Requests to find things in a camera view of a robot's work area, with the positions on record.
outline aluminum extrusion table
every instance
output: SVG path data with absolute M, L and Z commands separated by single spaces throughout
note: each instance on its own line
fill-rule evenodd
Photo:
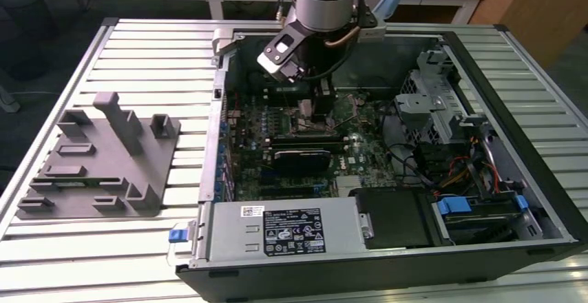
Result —
M 110 21 L 100 27 L 64 93 L 0 199 L 0 302 L 201 302 L 176 277 L 166 234 L 196 217 L 208 111 L 214 81 L 210 64 L 216 28 L 277 28 L 262 21 Z M 588 121 L 528 57 L 508 32 L 492 26 L 389 25 L 388 31 L 453 30 L 486 74 L 548 166 L 580 210 L 588 212 Z M 93 95 L 120 94 L 122 109 L 138 117 L 157 113 L 180 118 L 165 210 L 154 218 L 20 220 L 16 204 L 53 147 L 54 122 L 77 107 L 90 117 Z M 536 264 L 496 281 L 425 286 L 282 299 L 280 302 L 585 302 L 588 258 L 580 254 Z

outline motherboard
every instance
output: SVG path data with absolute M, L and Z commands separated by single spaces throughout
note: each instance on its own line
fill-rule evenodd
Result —
M 236 200 L 328 198 L 394 186 L 380 132 L 390 102 L 370 100 L 366 92 L 337 92 L 333 111 L 317 122 L 310 100 L 286 95 L 234 97 L 228 117 Z

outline red wire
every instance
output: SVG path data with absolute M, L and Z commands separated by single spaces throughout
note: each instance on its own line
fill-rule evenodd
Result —
M 485 162 L 484 162 L 484 165 L 492 169 L 492 172 L 493 172 L 493 174 L 494 174 L 494 192 L 496 192 L 496 193 L 500 193 L 500 187 L 498 187 L 498 185 L 497 185 L 497 181 L 498 181 L 500 179 L 497 178 L 498 175 L 497 175 L 496 167 L 494 167 L 492 164 L 485 163 Z
M 460 157 L 456 157 L 456 158 L 450 161 L 450 163 L 449 163 L 449 176 L 450 176 L 450 174 L 453 173 L 453 166 L 454 166 L 454 164 L 456 164 L 456 161 L 458 161 L 458 160 L 464 160 L 464 159 L 466 159 L 466 158 L 469 158 L 469 156 L 460 156 Z

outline colored wires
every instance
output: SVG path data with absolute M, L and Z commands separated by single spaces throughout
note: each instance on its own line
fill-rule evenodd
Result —
M 448 179 L 445 179 L 445 181 L 441 181 L 441 182 L 438 183 L 438 186 L 440 186 L 441 188 L 449 187 L 450 185 L 453 185 L 453 184 L 461 182 L 461 181 L 462 181 L 464 179 L 466 179 L 468 177 L 469 177 L 468 169 L 464 169 L 464 170 L 462 170 L 456 176 L 449 177 Z M 434 196 L 440 196 L 440 195 L 444 195 L 444 194 L 441 194 L 441 192 L 440 192 L 438 190 L 436 190 L 436 191 L 433 192 L 433 195 L 434 195 Z
M 500 176 L 497 175 L 497 169 L 496 169 L 494 165 L 492 165 L 492 164 L 489 164 L 486 162 L 482 162 L 482 164 L 486 167 L 489 167 L 489 169 L 492 170 L 492 175 L 493 175 L 493 178 L 494 178 L 494 180 L 493 180 L 493 182 L 494 182 L 494 193 L 500 193 L 500 185 L 498 185 Z
M 453 166 L 454 166 L 454 164 L 456 164 L 456 161 L 458 161 L 458 160 L 466 160 L 466 159 L 469 159 L 469 156 L 460 156 L 460 157 L 456 157 L 456 158 L 450 161 L 450 163 L 449 163 L 449 176 L 450 176 L 450 174 L 453 173 Z

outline robotic arm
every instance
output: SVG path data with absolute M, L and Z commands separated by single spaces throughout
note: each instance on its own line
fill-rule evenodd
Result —
M 400 0 L 378 0 L 386 18 Z M 332 73 L 350 55 L 357 42 L 381 40 L 385 26 L 365 0 L 293 0 L 284 30 L 258 55 L 257 62 L 278 81 L 305 81 L 312 90 L 313 119 L 332 109 Z

